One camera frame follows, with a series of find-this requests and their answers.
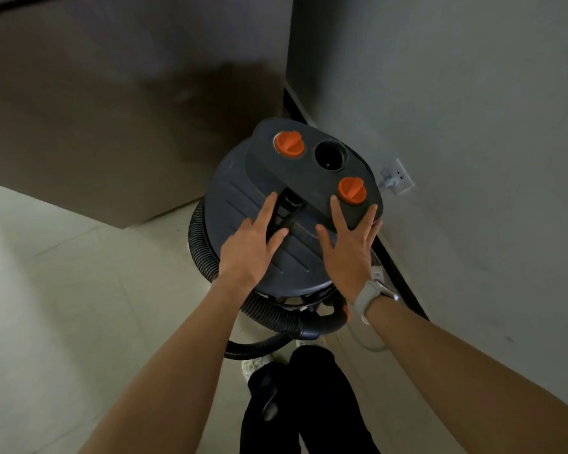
forearm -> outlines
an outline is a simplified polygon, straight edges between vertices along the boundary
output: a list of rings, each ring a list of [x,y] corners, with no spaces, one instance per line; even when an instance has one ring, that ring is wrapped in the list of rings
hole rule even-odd
[[[559,399],[389,298],[366,318],[467,452],[568,453]]]
[[[81,453],[194,452],[248,284],[219,279],[156,352]]]

vacuum cleaner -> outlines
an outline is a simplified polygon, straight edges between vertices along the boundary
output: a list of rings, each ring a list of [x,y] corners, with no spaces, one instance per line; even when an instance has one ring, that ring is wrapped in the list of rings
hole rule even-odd
[[[210,282],[219,274],[221,245],[245,218],[257,217],[272,191],[278,199],[266,239],[280,228],[289,233],[241,311],[275,334],[251,344],[229,341],[226,358],[262,357],[294,339],[313,340],[342,328],[347,306],[326,274],[316,224],[324,225],[334,244],[333,194],[350,229],[371,204],[379,206],[377,218],[383,211],[370,167],[349,146],[297,121],[261,121],[220,162],[189,223],[191,257]],[[321,304],[332,306],[332,313],[318,314]]]

hand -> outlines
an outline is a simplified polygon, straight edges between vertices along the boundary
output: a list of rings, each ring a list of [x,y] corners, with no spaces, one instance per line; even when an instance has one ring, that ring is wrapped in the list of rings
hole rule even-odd
[[[221,247],[219,279],[227,278],[251,290],[263,278],[271,258],[288,234],[287,228],[281,228],[265,243],[267,225],[277,198],[275,192],[267,196],[257,219],[244,220],[235,234],[225,241]]]
[[[316,231],[324,253],[326,272],[341,295],[347,299],[347,302],[353,304],[366,281],[372,278],[370,247],[383,221],[372,223],[377,213],[377,205],[373,204],[368,208],[357,228],[350,231],[336,196],[330,197],[330,208],[334,227],[337,229],[337,244],[334,248],[324,226],[317,225]]]

black hose port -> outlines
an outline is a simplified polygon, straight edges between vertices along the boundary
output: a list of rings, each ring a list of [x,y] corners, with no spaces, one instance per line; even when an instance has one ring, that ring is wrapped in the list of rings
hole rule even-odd
[[[347,150],[337,140],[324,140],[319,143],[314,155],[320,167],[332,172],[341,170],[347,163]]]

electrical outlet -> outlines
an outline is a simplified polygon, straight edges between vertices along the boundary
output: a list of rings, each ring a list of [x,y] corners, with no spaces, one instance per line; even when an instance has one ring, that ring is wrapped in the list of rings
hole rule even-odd
[[[379,183],[381,192],[390,190],[394,194],[401,194],[414,186],[414,182],[399,159],[384,167],[381,170],[381,175],[383,177],[381,183]]]

